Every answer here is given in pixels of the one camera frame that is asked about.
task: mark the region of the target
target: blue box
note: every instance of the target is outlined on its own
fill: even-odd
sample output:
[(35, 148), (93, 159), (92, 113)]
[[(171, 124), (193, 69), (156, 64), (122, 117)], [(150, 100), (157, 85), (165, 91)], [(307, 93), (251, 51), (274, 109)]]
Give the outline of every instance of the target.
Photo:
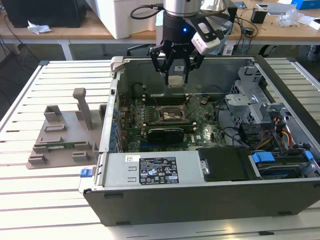
[(292, 0), (291, 4), (297, 4), (296, 9), (320, 9), (320, 0)]

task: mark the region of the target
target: white box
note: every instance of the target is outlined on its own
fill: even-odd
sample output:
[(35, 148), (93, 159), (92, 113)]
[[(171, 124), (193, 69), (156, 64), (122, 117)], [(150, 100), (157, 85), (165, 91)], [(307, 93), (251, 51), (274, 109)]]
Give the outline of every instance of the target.
[[(135, 20), (130, 17), (133, 9), (141, 5), (162, 4), (163, 0), (86, 0), (95, 14), (115, 39), (127, 38), (131, 34), (156, 30), (156, 17)], [(155, 9), (143, 8), (135, 16), (147, 16)]]
[(316, 18), (315, 20), (310, 22), (309, 26), (314, 28), (315, 30), (319, 30), (320, 29), (320, 18)]

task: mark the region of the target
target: floor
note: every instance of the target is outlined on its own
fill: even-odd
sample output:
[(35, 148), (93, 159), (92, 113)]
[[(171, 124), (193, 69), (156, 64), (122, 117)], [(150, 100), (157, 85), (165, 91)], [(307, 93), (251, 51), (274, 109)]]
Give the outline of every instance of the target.
[[(103, 60), (111, 59), (113, 56), (125, 56), (127, 48), (132, 44), (109, 44), (106, 46), (108, 55), (103, 56), (102, 48), (99, 44), (77, 44), (73, 45), (72, 52), (75, 60)], [(254, 45), (249, 50), (248, 55), (256, 55), (261, 49), (261, 45)], [(59, 45), (33, 44), (29, 49), (40, 60), (63, 61), (65, 60), (63, 51)], [(241, 49), (237, 49), (235, 55), (240, 55)], [(294, 57), (306, 68), (316, 79), (320, 79), (319, 63), (310, 62), (307, 54), (309, 50), (306, 46), (279, 46), (275, 48), (270, 57)], [(145, 56), (147, 49), (135, 50), (132, 56)], [(14, 102), (24, 84), (29, 80), (36, 69), (38, 61), (26, 50), (21, 49), (19, 56), (13, 57), (0, 68), (0, 119), (5, 115), (10, 105)]]

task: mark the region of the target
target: power supply label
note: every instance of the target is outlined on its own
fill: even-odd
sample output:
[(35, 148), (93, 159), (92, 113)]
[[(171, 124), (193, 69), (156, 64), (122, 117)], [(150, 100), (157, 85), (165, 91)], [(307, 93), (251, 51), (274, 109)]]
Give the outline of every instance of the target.
[(139, 171), (141, 185), (179, 183), (175, 157), (140, 158)]

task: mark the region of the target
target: yellow cable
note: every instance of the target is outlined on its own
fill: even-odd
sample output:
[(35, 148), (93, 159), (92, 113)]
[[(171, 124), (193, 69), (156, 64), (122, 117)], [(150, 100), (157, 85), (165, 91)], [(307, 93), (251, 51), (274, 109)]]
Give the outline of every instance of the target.
[(270, 143), (273, 139), (274, 139), (273, 137), (269, 138), (267, 141), (265, 141), (263, 144), (261, 144), (260, 146), (258, 146), (256, 149), (259, 149), (259, 148), (265, 146), (266, 144)]
[(282, 131), (282, 133), (285, 134), (286, 137), (288, 138), (288, 145), (289, 145), (289, 148), (291, 148), (291, 146), (290, 146), (290, 137), (289, 137), (288, 133), (286, 133), (285, 131)]

